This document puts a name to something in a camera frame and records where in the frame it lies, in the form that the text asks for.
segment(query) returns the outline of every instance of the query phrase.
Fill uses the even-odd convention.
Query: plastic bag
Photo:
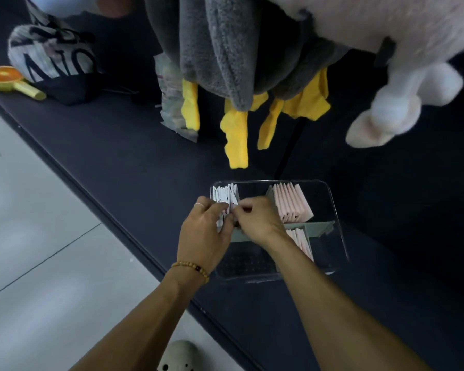
[[[165,53],[154,57],[158,85],[162,91],[162,124],[182,137],[196,143],[198,132],[186,128],[186,120],[182,117],[182,74]]]

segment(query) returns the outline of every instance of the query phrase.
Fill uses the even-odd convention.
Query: pink plush toy
[[[386,37],[396,42],[388,84],[347,131],[352,147],[387,143],[416,124],[422,104],[448,104],[464,86],[447,64],[464,50],[464,0],[271,1],[295,19],[307,10],[316,33],[336,43],[377,53]]]

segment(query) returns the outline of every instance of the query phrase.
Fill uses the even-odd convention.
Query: plush toy foot
[[[157,371],[203,371],[202,355],[196,345],[179,340],[167,345]]]
[[[422,103],[443,106],[450,103],[464,86],[464,79],[447,63],[433,65],[418,91]]]
[[[378,95],[371,109],[361,113],[347,131],[345,141],[351,147],[383,146],[395,135],[409,131],[416,124],[421,113],[421,100],[417,96],[403,102],[401,98],[383,99]]]

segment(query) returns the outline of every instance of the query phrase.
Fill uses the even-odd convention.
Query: person's right hand
[[[251,240],[268,249],[275,238],[288,237],[278,211],[266,196],[242,199],[232,213]]]

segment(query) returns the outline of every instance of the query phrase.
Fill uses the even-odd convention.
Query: tile grout line
[[[37,268],[38,266],[42,265],[44,262],[46,262],[48,259],[50,259],[51,257],[57,255],[60,251],[62,251],[63,249],[65,249],[66,247],[72,245],[74,242],[76,242],[79,238],[85,236],[86,234],[88,234],[90,231],[94,230],[95,228],[99,227],[100,225],[102,225],[102,223],[100,222],[99,224],[95,225],[93,228],[91,228],[90,230],[87,230],[85,233],[81,234],[79,237],[77,237],[76,239],[74,239],[72,242],[69,242],[67,245],[65,245],[64,247],[62,247],[60,250],[54,252],[52,255],[50,255],[48,258],[46,258],[45,260],[43,260],[43,262],[41,263],[38,263],[37,265],[35,265],[34,267],[32,267],[31,269],[29,269],[28,271],[26,271],[25,273],[21,274],[18,278],[16,278],[15,280],[11,281],[10,283],[8,283],[6,286],[4,286],[3,288],[0,289],[0,292],[2,290],[4,290],[5,288],[11,286],[14,282],[16,282],[18,279],[20,279],[21,277],[23,277],[24,275],[28,274],[29,272],[31,272],[33,269]]]

